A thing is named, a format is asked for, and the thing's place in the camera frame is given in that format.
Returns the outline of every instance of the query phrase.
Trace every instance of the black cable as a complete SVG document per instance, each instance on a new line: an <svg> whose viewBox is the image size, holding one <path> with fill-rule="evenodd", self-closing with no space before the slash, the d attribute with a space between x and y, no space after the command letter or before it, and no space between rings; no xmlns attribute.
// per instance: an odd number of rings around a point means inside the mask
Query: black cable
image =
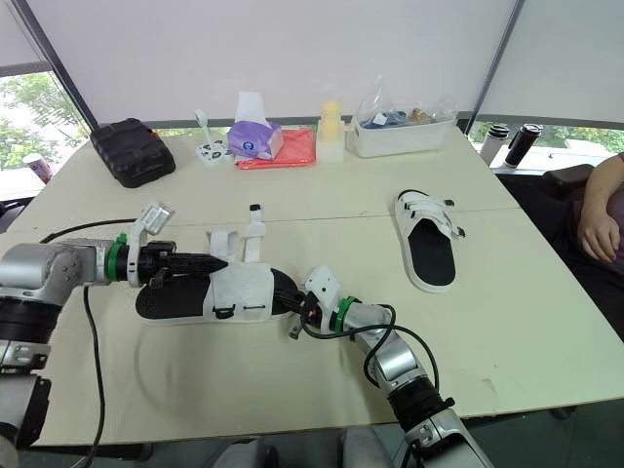
<svg viewBox="0 0 624 468"><path fill-rule="evenodd" d="M388 304L378 304L381 307L388 309L390 311L390 324L389 325L394 325L394 323L397 320L397 312L394 310L394 307L392 307L391 305ZM374 353L376 353L379 348L381 346L383 346L383 343L385 343L386 339L388 339L388 336L390 336L390 333L392 332L392 329L386 329L386 331L383 333L383 336L381 337L381 339L379 339L379 341L377 341L377 344L375 344L372 348L371 351L369 351L369 354L367 354L367 357L364 360L364 375L367 377L367 379L369 380L369 382L374 385L375 387L379 388L379 383L377 382L377 380L371 375L371 371L369 369L370 365L371 365L371 360L374 357Z"/></svg>
<svg viewBox="0 0 624 468"><path fill-rule="evenodd" d="M401 462L401 468L408 468L408 464L410 463L410 455L411 455L410 446L407 446L406 452L403 455L403 461Z"/></svg>
<svg viewBox="0 0 624 468"><path fill-rule="evenodd" d="M103 221L88 222L86 224L78 224L77 226L68 227L67 229L63 229L62 231L59 231L59 232L53 232L52 234L49 234L45 238L43 238L39 243L48 244L49 242L54 241L57 237L64 236L65 234L69 234L70 232L79 231L81 229L105 226L107 224L121 224L125 222L135 222L135 221L136 219L131 217L127 219L106 219Z"/></svg>
<svg viewBox="0 0 624 468"><path fill-rule="evenodd" d="M318 339L342 338L344 336L353 336L354 334L357 334L357 333L369 332L371 330L379 330L379 329L391 329L391 330L396 330L397 332L407 333L409 336L411 336L416 341L418 341L418 343L420 343L420 346L422 346L422 348L427 353L427 357L429 358L429 361L431 361L431 368L433 369L434 387L436 387L436 390L440 390L440 375L438 373L438 364L436 363L436 359L433 357L433 353L431 352L431 349L429 349L429 346L427 345L425 340L422 339L420 336L418 336L414 331L411 331L410 329L406 329L405 327L401 327L400 325L379 324L379 325L367 325L365 327L359 327L357 329L351 329L348 331L340 331L337 333L329 333L329 334L316 333L315 331L311 330L307 326L307 324L305 323L305 319L303 318L303 315L304 314L300 315L301 329L304 330L306 333L308 333L310 336L314 338L318 338Z"/></svg>
<svg viewBox="0 0 624 468"><path fill-rule="evenodd" d="M403 455L403 461L401 462L401 468L408 468L408 465L410 464L411 455L413 455L414 459L416 460L416 468L423 468L422 459L420 458L420 455L419 455L420 445L418 441L416 441L415 443L416 445L413 448L411 448L410 445L406 447L406 452Z"/></svg>
<svg viewBox="0 0 624 468"><path fill-rule="evenodd" d="M94 438L94 444L85 458L85 462L82 464L82 468L89 468L93 462L96 452L99 447L99 439L101 438L101 432L104 429L104 415L106 413L106 401L104 400L104 383L101 378L101 363L99 362L99 342L98 342L98 329L96 329L96 323L94 322L94 316L91 312L91 306L89 305L89 287L83 288L83 301L85 304L85 312L87 313L87 319L89 319L89 326L91 327L91 333L94 336L94 359L96 361L96 376L97 376L97 392L99 393L99 422L97 423L96 437Z"/></svg>

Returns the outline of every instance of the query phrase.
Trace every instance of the plastic bottle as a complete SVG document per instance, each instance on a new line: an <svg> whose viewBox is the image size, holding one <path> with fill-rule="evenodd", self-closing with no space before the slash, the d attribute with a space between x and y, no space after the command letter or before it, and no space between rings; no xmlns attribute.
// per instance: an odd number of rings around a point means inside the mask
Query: plastic bottle
<svg viewBox="0 0 624 468"><path fill-rule="evenodd" d="M509 129L504 125L492 125L486 135L486 140L481 148L481 157L487 166L494 160L498 151L505 142L505 138L509 135Z"/></svg>
<svg viewBox="0 0 624 468"><path fill-rule="evenodd" d="M344 127L342 105L325 102L321 106L321 120L316 133L316 160L319 163L344 160Z"/></svg>

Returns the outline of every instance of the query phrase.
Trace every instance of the white slipper strap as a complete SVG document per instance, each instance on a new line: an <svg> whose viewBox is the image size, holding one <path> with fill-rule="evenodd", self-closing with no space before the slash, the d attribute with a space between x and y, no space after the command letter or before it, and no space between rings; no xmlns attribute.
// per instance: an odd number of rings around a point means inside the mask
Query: white slipper strap
<svg viewBox="0 0 624 468"><path fill-rule="evenodd" d="M453 224L449 214L445 210L444 202L427 197L417 201L406 202L406 215L415 222L409 222L409 235L415 225L423 218L431 219L438 227L438 230L451 239L451 236L466 237L466 232L459 226Z"/></svg>

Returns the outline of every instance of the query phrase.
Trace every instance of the green ring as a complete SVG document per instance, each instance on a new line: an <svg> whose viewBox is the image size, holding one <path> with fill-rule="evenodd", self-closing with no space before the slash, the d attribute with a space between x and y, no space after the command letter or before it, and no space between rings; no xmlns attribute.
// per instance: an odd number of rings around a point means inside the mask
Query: green ring
<svg viewBox="0 0 624 468"><path fill-rule="evenodd" d="M119 281L117 279L117 255L119 254L121 248L125 245L126 234L122 232L115 240L115 243L110 247L110 251L108 251L108 256L106 257L106 261L104 263L108 281Z"/></svg>
<svg viewBox="0 0 624 468"><path fill-rule="evenodd" d="M335 318L335 332L342 332L342 325L344 323L344 316L347 315L347 310L353 302L355 302L357 297L353 297L350 295L349 297L343 298L338 302L338 315Z"/></svg>

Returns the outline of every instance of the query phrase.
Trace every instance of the container lid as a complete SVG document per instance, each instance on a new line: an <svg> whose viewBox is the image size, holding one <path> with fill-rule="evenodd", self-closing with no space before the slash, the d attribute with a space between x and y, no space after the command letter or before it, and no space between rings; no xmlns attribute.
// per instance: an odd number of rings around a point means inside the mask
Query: container lid
<svg viewBox="0 0 624 468"><path fill-rule="evenodd" d="M504 125L492 125L487 134L492 137L506 138L509 135L509 128Z"/></svg>
<svg viewBox="0 0 624 468"><path fill-rule="evenodd" d="M41 156L39 153L30 153L28 156L24 156L21 160L24 164L30 164L34 163L35 161L39 161L40 159L43 159L43 156Z"/></svg>
<svg viewBox="0 0 624 468"><path fill-rule="evenodd" d="M542 126L537 124L524 124L522 131L525 134L537 135L539 137L542 135Z"/></svg>

